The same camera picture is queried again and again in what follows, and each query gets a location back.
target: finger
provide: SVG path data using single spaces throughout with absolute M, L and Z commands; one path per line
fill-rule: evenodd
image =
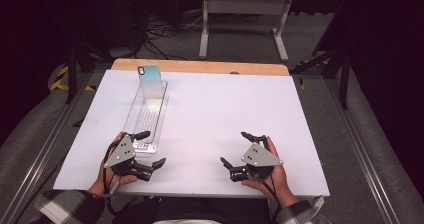
M 122 131 L 116 136 L 115 140 L 113 142 L 116 142 L 117 140 L 122 138 L 122 134 L 124 134 Z
M 242 182 L 241 182 L 241 184 L 243 185 L 243 186 L 247 186 L 247 187 L 250 187 L 250 188 L 253 188 L 253 189 L 256 189 L 256 190 L 261 190 L 261 187 L 262 187 L 262 185 L 261 184 L 259 184 L 258 182 L 256 182 L 256 181 L 252 181 L 252 180 L 243 180 Z
M 112 148 L 110 149 L 110 151 L 109 151 L 109 156 L 108 156 L 108 157 L 110 157 L 110 155 L 112 155 L 112 153 L 113 153 L 113 151 L 115 151 L 115 149 L 116 149 L 116 147 L 112 147 Z
M 123 176 L 121 177 L 121 180 L 119 181 L 119 184 L 121 186 L 123 185 L 127 185 L 133 182 L 136 182 L 138 180 L 138 178 L 134 175 L 127 175 L 127 176 Z
M 269 149 L 269 151 L 270 151 L 272 154 L 274 154 L 274 155 L 276 155 L 276 156 L 278 157 L 277 149 L 275 148 L 274 143 L 273 143 L 273 142 L 272 142 L 272 140 L 271 140 L 271 137 L 267 137 L 267 138 L 266 138 L 266 141 L 267 141 L 267 143 L 268 143 L 268 149 Z

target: metal stand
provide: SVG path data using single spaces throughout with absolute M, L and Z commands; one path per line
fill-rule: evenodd
M 288 61 L 281 34 L 292 0 L 203 0 L 203 30 L 199 58 L 206 59 L 209 39 L 209 13 L 258 14 L 280 16 L 280 23 L 272 30 L 280 59 Z

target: aluminum rail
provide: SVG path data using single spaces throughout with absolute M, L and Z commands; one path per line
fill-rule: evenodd
M 393 206 L 390 203 L 389 198 L 387 197 L 386 191 L 384 190 L 380 177 L 376 172 L 370 157 L 367 154 L 367 151 L 364 147 L 361 138 L 359 137 L 359 134 L 355 128 L 350 114 L 342 107 L 342 104 L 339 101 L 339 93 L 335 81 L 332 79 L 326 79 L 325 82 L 333 100 L 336 103 L 340 116 L 342 117 L 343 122 L 345 123 L 349 131 L 352 148 L 355 152 L 356 158 L 359 161 L 361 169 L 364 172 L 365 178 L 368 182 L 372 194 L 374 195 L 374 199 L 377 202 L 378 208 L 380 209 L 384 221 L 390 224 L 400 223 L 395 213 L 395 210 L 393 209 Z
M 92 74 L 90 73 L 82 74 L 81 80 L 79 81 L 78 86 L 85 87 L 88 84 L 91 76 Z M 32 166 L 28 169 L 28 172 L 24 178 L 24 181 L 22 182 L 14 198 L 9 204 L 9 207 L 6 209 L 6 212 L 4 213 L 3 217 L 0 219 L 0 223 L 9 224 L 9 223 L 16 222 L 18 215 L 23 210 L 26 203 L 29 201 L 29 198 L 32 194 L 32 191 L 35 185 L 38 182 L 38 179 L 43 173 L 43 170 L 46 167 L 47 162 L 53 150 L 55 149 L 56 145 L 59 142 L 64 126 L 66 122 L 68 121 L 68 117 L 74 110 L 78 102 L 78 99 L 81 97 L 83 92 L 84 92 L 84 89 L 80 88 L 80 90 L 76 92 L 76 95 L 73 98 L 73 100 L 69 104 L 65 105 L 64 108 L 62 109 L 53 129 L 51 130 L 49 136 L 44 142 L 35 161 L 33 162 Z

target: person's hand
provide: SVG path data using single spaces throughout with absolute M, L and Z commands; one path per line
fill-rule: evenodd
M 119 135 L 115 138 L 115 141 L 118 141 L 122 138 L 123 133 L 119 133 Z M 109 156 L 112 154 L 114 149 L 110 150 Z M 103 196 L 104 193 L 104 186 L 103 186 L 103 167 L 104 163 L 103 160 L 100 164 L 99 168 L 99 175 L 97 176 L 96 181 L 93 183 L 93 185 L 88 189 L 88 192 L 95 194 L 97 196 Z M 119 181 L 119 186 L 127 185 L 133 182 L 136 182 L 138 178 L 134 175 L 127 175 L 127 176 L 118 176 L 114 175 L 112 168 L 106 168 L 106 183 L 110 183 L 110 186 L 108 187 L 111 189 L 117 181 Z
M 270 137 L 267 137 L 267 142 L 269 151 L 278 157 L 277 150 L 275 149 L 274 143 Z M 298 202 L 297 198 L 290 191 L 289 185 L 287 184 L 286 171 L 283 166 L 275 166 L 271 175 L 265 179 L 265 182 L 269 187 L 271 187 L 271 189 L 275 188 L 282 208 L 288 207 Z M 274 199 L 274 196 L 268 191 L 268 189 L 258 181 L 246 179 L 243 180 L 241 184 L 243 186 L 248 186 L 262 192 L 269 199 Z

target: wrist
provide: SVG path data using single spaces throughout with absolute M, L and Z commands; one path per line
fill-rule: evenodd
M 298 202 L 297 198 L 293 195 L 290 190 L 283 190 L 277 192 L 278 200 L 280 201 L 281 208 L 289 207 L 296 202 Z
M 87 190 L 91 195 L 96 195 L 102 197 L 104 194 L 103 183 L 95 182 L 93 185 Z
M 99 196 L 99 195 L 97 195 L 96 193 L 94 193 L 94 192 L 92 192 L 92 191 L 90 191 L 90 190 L 87 190 L 87 192 L 88 192 L 88 194 L 90 194 L 90 195 L 93 197 L 93 199 L 94 199 L 94 200 L 96 200 L 96 201 L 101 200 L 101 199 L 103 198 L 103 195 L 102 195 L 102 196 Z

